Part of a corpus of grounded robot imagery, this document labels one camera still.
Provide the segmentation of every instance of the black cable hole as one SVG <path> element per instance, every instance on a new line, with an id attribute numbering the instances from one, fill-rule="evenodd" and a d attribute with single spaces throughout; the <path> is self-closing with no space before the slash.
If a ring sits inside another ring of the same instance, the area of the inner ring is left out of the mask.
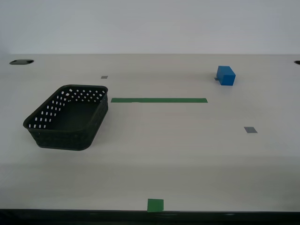
<path id="1" fill-rule="evenodd" d="M 14 60 L 14 61 L 11 61 L 9 64 L 10 65 L 28 65 L 33 62 L 34 62 L 34 60 Z"/>

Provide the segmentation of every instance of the plastic basket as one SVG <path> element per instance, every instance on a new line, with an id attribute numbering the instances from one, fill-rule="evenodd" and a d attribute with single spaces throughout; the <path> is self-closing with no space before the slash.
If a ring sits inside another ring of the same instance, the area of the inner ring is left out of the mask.
<path id="1" fill-rule="evenodd" d="M 62 86 L 23 126 L 41 148 L 84 150 L 107 113 L 107 91 L 104 86 Z"/>

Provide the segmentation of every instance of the gray square marker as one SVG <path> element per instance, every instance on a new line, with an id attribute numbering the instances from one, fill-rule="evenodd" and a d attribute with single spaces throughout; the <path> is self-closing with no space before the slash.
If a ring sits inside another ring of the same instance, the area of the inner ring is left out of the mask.
<path id="1" fill-rule="evenodd" d="M 257 134 L 257 131 L 255 130 L 254 127 L 244 127 L 244 129 L 248 134 Z"/>

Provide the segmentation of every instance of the green tape square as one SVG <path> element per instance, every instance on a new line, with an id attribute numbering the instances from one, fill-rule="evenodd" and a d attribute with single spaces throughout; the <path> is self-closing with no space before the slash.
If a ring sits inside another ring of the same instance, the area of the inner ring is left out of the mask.
<path id="1" fill-rule="evenodd" d="M 161 212 L 164 210 L 163 199 L 148 199 L 147 212 Z"/>

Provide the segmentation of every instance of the white wall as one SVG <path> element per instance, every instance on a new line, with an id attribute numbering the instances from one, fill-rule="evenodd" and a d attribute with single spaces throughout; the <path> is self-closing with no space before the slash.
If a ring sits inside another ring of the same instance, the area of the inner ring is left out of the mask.
<path id="1" fill-rule="evenodd" d="M 300 53 L 299 0 L 2 0 L 9 53 Z"/>

